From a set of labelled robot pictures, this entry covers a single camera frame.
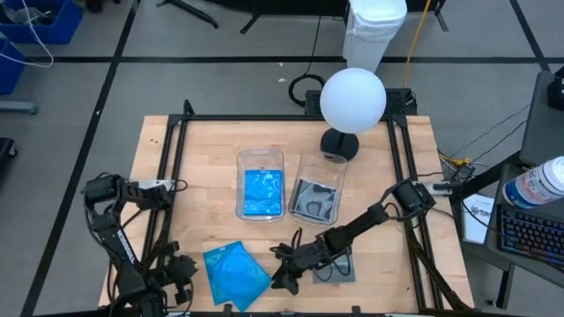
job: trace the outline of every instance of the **white cable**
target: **white cable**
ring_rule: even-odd
[[[26,4],[26,0],[21,0],[21,3],[24,5],[24,8],[26,9],[26,15],[27,15],[27,23],[29,24],[29,29],[31,30],[33,37],[35,38],[35,40],[37,41],[37,43],[39,45],[41,45],[41,47],[43,48],[43,50],[45,50],[45,52],[47,53],[47,55],[49,55],[49,59],[51,60],[49,62],[49,64],[47,65],[43,65],[43,64],[38,64],[38,63],[28,63],[28,62],[24,62],[24,61],[20,61],[17,60],[15,58],[11,58],[7,55],[4,55],[2,53],[0,53],[0,56],[10,60],[12,62],[15,63],[21,63],[24,65],[28,65],[28,66],[35,66],[35,67],[39,67],[39,68],[50,68],[51,66],[53,66],[53,63],[55,62],[55,58],[53,58],[53,56],[51,55],[51,52],[49,52],[49,50],[47,49],[47,47],[45,47],[45,44],[43,44],[43,42],[40,40],[39,36],[37,36],[37,33],[35,32],[35,29],[33,28],[33,20],[32,17],[29,15],[29,8],[27,8],[27,4]]]

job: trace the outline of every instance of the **blue storage bin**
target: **blue storage bin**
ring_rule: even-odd
[[[21,0],[4,0],[4,4],[18,10],[24,7]],[[27,0],[27,7],[54,6],[60,8],[56,19],[50,26],[33,25],[37,36],[45,44],[68,44],[77,31],[82,11],[72,0]],[[14,43],[37,43],[29,26],[0,25],[0,32]]]
[[[0,39],[0,53],[18,61],[26,60],[6,39]],[[10,94],[14,91],[24,67],[26,66],[22,63],[16,63],[0,56],[0,95]]]

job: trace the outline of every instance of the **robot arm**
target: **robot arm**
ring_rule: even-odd
[[[404,210],[403,216],[390,216],[386,213],[386,204],[383,201],[392,194]],[[380,225],[389,219],[397,221],[411,221],[412,218],[422,215],[435,205],[433,197],[422,184],[413,184],[410,180],[404,180],[388,188],[377,203],[370,206],[366,212],[355,218],[347,225],[330,228],[318,234],[315,241],[302,246],[288,246],[280,243],[271,251],[282,264],[272,277],[273,289],[286,288],[293,295],[299,291],[298,278],[308,269],[321,269],[332,264],[339,256],[343,255],[354,239],[366,230]],[[441,273],[427,258],[423,247],[418,242],[415,233],[410,231],[406,235],[408,247],[419,257],[429,275],[437,282],[445,298],[453,309],[471,310],[450,289]]]
[[[112,303],[112,309],[121,309],[129,303],[139,307],[143,316],[164,316],[167,308],[163,296],[166,293],[162,288],[168,284],[176,286],[177,304],[192,300],[192,294],[185,286],[191,283],[197,269],[189,256],[174,255],[179,249],[178,243],[155,246],[147,259],[140,261],[121,225],[125,203],[135,203],[140,210],[171,208],[172,197],[164,185],[143,189],[119,175],[107,175],[88,181],[82,193],[89,230],[108,252],[117,270],[115,282],[120,295]],[[98,212],[96,206],[101,203],[109,205]],[[163,264],[151,269],[157,258]]]

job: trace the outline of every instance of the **wooden tabletop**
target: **wooden tabletop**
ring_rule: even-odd
[[[429,118],[408,117],[408,122],[418,173],[441,171]],[[189,187],[176,194],[170,240],[177,240],[181,252],[194,258],[199,268],[193,277],[195,298],[191,310],[223,309],[223,305],[213,304],[205,272],[204,252],[241,240],[247,251],[272,275],[280,261],[268,250],[269,247],[277,246],[280,242],[289,243],[298,226],[304,229],[304,243],[312,241],[316,234],[324,230],[319,226],[304,225],[289,214],[274,224],[249,224],[237,218],[235,157],[239,151],[247,149],[280,149],[285,159],[287,200],[292,192],[300,154],[305,150],[318,149],[320,137],[328,127],[326,122],[188,123],[180,179],[188,182]],[[166,129],[166,116],[145,117],[131,179],[156,178]],[[173,164],[177,130],[171,147],[167,177]],[[358,137],[360,150],[349,163],[346,172],[336,225],[344,225],[366,211],[368,206],[380,199],[386,188],[396,183],[386,124],[380,123]],[[397,137],[404,174],[407,175],[399,129]],[[440,175],[435,175],[423,178],[422,181],[440,179]],[[436,201],[436,208],[451,212],[448,199],[436,198]],[[127,220],[135,211],[135,206],[126,206],[122,221]],[[125,230],[137,255],[141,255],[143,248],[147,219],[148,212],[138,217]],[[460,298],[473,306],[454,221],[451,217],[430,211],[427,223],[437,269]],[[248,311],[350,313],[352,306],[360,306],[362,312],[366,313],[417,312],[404,227],[389,221],[363,233],[352,247],[355,283],[313,284],[312,274],[308,271],[299,280],[298,295],[292,296],[287,290],[268,289]],[[424,269],[421,272],[427,305],[432,306],[428,277]],[[105,290],[103,287],[101,305],[108,303]],[[168,302],[173,304],[174,290],[170,287],[167,290]]]

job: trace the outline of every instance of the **keyboard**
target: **keyboard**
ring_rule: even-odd
[[[497,224],[501,251],[538,260],[524,248],[543,260],[564,266],[564,222],[498,206]]]

